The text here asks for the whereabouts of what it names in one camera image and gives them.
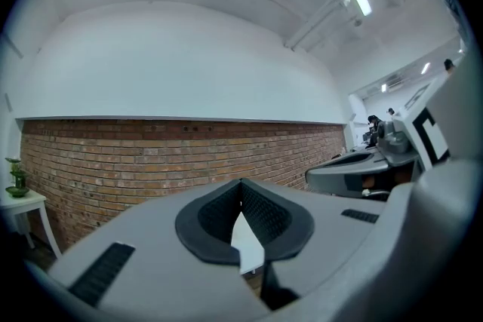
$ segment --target plant pot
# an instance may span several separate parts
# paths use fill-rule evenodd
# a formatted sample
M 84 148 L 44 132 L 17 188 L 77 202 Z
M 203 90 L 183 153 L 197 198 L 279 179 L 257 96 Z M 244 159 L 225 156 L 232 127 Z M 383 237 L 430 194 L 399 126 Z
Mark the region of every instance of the plant pot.
M 11 172 L 11 175 L 15 178 L 15 187 L 16 188 L 25 188 L 25 172 L 19 170 L 17 172 Z
M 7 160 L 10 163 L 10 173 L 12 176 L 15 176 L 14 173 L 20 172 L 20 160 L 17 158 L 9 158 L 6 157 L 5 160 Z
M 22 198 L 29 191 L 28 188 L 17 188 L 15 186 L 9 186 L 5 188 L 12 198 Z

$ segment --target white wall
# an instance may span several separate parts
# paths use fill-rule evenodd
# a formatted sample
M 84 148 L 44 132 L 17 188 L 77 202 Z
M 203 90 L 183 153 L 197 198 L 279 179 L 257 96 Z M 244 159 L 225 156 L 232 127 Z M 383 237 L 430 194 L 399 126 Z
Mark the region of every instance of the white wall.
M 436 78 L 445 78 L 446 73 L 439 74 Z M 405 103 L 423 86 L 432 82 L 435 78 L 427 78 L 424 81 L 415 82 L 408 86 L 403 86 L 392 93 L 380 93 L 369 97 L 364 101 L 365 108 L 369 115 L 376 115 L 381 120 L 388 120 L 389 108 L 395 112 L 401 109 Z
M 32 64 L 32 56 L 20 59 L 5 40 L 0 38 L 0 189 L 11 182 L 6 157 L 20 157 L 20 134 L 22 122 L 17 121 L 14 112 L 8 111 L 5 94 L 9 100 L 16 87 L 21 88 L 23 70 Z
M 181 117 L 344 123 L 327 68 L 272 32 L 192 5 L 73 15 L 45 42 L 16 118 Z
M 356 94 L 349 95 L 349 103 L 352 111 L 355 114 L 352 123 L 352 138 L 354 145 L 359 145 L 363 141 L 363 134 L 368 131 L 368 114 L 366 112 L 365 104 Z
M 369 38 L 347 45 L 339 58 L 330 63 L 331 71 L 344 92 L 350 94 L 456 36 L 454 21 L 442 0 L 416 0 Z

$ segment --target desk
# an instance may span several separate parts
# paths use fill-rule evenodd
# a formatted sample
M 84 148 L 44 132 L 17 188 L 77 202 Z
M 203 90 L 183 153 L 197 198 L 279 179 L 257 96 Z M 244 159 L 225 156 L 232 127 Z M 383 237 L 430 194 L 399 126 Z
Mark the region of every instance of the desk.
M 26 195 L 22 198 L 12 198 L 5 190 L 0 194 L 0 210 L 3 212 L 4 216 L 16 216 L 21 215 L 24 217 L 22 221 L 22 228 L 25 236 L 29 242 L 29 246 L 33 248 L 33 242 L 28 232 L 25 229 L 25 217 L 26 213 L 31 210 L 40 210 L 40 217 L 42 219 L 42 225 L 45 229 L 45 234 L 55 253 L 55 256 L 59 259 L 62 254 L 60 253 L 57 242 L 55 241 L 54 234 L 52 234 L 51 225 L 48 222 L 47 212 L 45 212 L 45 196 L 40 195 L 35 191 L 28 191 Z

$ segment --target black vent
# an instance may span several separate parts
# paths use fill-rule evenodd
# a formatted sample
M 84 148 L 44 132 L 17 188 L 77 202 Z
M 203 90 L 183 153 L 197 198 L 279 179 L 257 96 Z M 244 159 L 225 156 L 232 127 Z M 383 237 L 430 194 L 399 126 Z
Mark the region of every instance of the black vent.
M 236 185 L 206 203 L 198 212 L 198 220 L 208 234 L 230 244 L 233 226 L 238 219 L 240 209 L 240 197 L 238 185 Z
M 343 210 L 342 216 L 347 216 L 352 219 L 361 220 L 362 222 L 375 223 L 379 219 L 379 215 L 369 212 L 362 212 L 361 210 Z
M 241 211 L 263 246 L 278 238 L 290 225 L 292 216 L 285 208 L 246 184 L 241 184 L 241 196 Z
M 96 306 L 111 286 L 135 248 L 114 243 L 70 287 L 69 291 L 91 306 Z

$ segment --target floor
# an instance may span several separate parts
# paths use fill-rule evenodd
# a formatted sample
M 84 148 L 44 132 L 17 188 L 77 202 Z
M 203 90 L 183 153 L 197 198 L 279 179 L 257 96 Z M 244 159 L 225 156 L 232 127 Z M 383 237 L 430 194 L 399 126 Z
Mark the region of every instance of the floor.
M 47 271 L 55 262 L 54 252 L 47 244 L 36 238 L 35 235 L 32 235 L 32 241 L 35 245 L 34 249 L 29 247 L 24 236 L 20 236 L 17 233 L 12 234 L 12 241 L 20 248 L 24 259 L 35 263 L 44 271 Z
M 263 267 L 257 268 L 254 274 L 248 272 L 243 274 L 242 277 L 247 281 L 248 286 L 251 287 L 255 295 L 260 298 L 263 282 Z

